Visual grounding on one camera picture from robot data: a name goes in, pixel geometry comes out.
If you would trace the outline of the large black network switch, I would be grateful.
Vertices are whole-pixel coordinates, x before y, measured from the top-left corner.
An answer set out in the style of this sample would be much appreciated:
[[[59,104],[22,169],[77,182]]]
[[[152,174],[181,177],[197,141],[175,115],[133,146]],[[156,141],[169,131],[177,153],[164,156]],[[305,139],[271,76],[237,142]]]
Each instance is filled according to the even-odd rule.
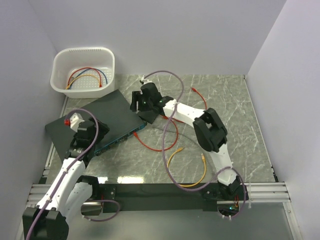
[[[146,126],[146,123],[130,110],[130,104],[119,90],[98,98],[82,108],[91,112],[97,120],[109,127],[109,132],[104,139],[96,145],[97,156]],[[64,124],[64,120],[65,116],[62,116],[45,126],[61,162],[64,161],[75,134]]]

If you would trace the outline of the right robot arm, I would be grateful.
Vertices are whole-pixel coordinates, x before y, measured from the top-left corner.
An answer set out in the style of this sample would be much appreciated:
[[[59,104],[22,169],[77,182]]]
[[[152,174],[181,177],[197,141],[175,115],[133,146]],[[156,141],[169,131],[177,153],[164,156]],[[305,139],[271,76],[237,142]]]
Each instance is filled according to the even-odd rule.
[[[131,94],[130,110],[179,120],[194,129],[200,147],[208,152],[217,171],[219,193],[223,200],[233,199],[241,185],[240,177],[232,170],[227,147],[228,131],[213,108],[199,109],[162,96],[153,82],[145,83]]]

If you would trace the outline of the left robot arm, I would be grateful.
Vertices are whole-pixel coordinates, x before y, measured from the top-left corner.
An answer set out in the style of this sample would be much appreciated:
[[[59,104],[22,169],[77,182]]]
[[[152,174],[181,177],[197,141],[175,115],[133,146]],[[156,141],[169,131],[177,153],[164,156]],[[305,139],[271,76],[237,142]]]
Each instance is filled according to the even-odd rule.
[[[86,201],[100,197],[97,180],[83,175],[95,155],[95,146],[110,131],[107,124],[94,117],[84,120],[78,113],[64,120],[75,134],[65,154],[62,167],[49,190],[35,207],[27,207],[22,215],[26,240],[65,240],[69,223]]]

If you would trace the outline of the white plastic tub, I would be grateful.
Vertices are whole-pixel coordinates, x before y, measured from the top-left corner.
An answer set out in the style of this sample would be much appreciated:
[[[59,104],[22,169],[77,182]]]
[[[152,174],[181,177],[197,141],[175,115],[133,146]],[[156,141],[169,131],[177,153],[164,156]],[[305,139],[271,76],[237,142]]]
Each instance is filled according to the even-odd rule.
[[[115,55],[105,47],[75,47],[54,58],[51,87],[72,99],[103,97],[115,90]]]

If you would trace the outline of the small black switch box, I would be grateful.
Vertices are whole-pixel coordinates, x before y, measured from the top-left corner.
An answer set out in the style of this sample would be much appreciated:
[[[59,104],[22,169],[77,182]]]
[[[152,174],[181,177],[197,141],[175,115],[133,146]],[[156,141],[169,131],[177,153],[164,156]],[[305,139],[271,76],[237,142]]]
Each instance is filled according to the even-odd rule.
[[[160,111],[139,111],[137,115],[148,124],[153,124],[156,120],[156,118],[161,115]]]

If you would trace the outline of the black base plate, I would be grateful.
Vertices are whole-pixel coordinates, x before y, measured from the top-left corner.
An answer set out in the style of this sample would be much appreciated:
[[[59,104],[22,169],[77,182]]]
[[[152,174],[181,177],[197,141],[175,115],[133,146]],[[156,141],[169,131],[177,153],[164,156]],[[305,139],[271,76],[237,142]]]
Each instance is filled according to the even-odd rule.
[[[101,200],[119,203],[121,211],[203,210],[217,212],[218,202],[234,203],[249,200],[246,187],[238,186],[230,192],[220,183],[212,182],[199,191],[185,191],[173,183],[117,183],[100,184],[86,201],[89,204]]]

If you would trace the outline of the aluminium rail right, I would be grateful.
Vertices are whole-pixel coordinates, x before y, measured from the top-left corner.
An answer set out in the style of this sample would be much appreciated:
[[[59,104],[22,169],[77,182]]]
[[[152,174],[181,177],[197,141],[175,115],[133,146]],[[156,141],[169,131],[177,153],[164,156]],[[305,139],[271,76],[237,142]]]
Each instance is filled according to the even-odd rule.
[[[249,201],[252,203],[289,203],[291,197],[284,182],[246,183]]]

